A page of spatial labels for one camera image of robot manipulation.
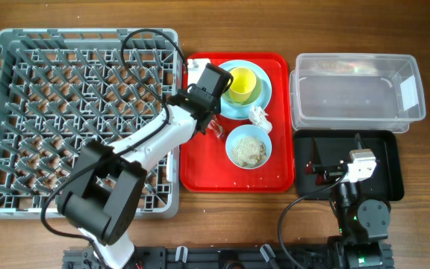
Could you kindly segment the red strawberry snack wrapper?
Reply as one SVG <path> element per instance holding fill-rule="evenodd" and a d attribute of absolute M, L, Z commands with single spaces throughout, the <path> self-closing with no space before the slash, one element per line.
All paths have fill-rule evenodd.
<path fill-rule="evenodd" d="M 219 140 L 223 140 L 225 138 L 225 130 L 216 115 L 212 117 L 212 120 L 208 124 L 208 128 L 216 135 Z"/>

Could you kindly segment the light blue bowl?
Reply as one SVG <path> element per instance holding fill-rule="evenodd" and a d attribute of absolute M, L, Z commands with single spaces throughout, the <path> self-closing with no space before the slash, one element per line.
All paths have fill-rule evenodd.
<path fill-rule="evenodd" d="M 269 160 L 272 142 L 269 135 L 260 127 L 242 125 L 228 134 L 225 151 L 229 160 L 237 167 L 254 170 Z"/>

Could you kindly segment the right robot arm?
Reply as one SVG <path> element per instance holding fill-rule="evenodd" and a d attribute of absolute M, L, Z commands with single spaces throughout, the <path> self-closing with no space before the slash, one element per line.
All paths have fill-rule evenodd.
<path fill-rule="evenodd" d="M 330 191 L 328 200 L 340 229 L 338 236 L 328 239 L 331 264 L 334 268 L 393 268 L 391 246 L 383 243 L 388 238 L 390 204 L 367 198 L 360 187 L 372 177 L 378 160 L 359 134 L 355 141 L 358 148 L 349 152 L 347 161 L 327 165 L 312 138 L 311 159 L 305 168 L 305 173 L 317 177 L 317 185 Z"/>

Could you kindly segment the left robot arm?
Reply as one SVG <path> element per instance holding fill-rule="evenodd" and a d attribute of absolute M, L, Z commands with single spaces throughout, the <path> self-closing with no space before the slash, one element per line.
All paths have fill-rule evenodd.
<path fill-rule="evenodd" d="M 93 140 L 83 147 L 60 190 L 57 210 L 90 242 L 106 268 L 123 268 L 135 255 L 127 229 L 149 170 L 205 132 L 233 80 L 229 72 L 207 64 L 198 82 L 169 97 L 163 112 L 144 127 L 107 146 Z"/>

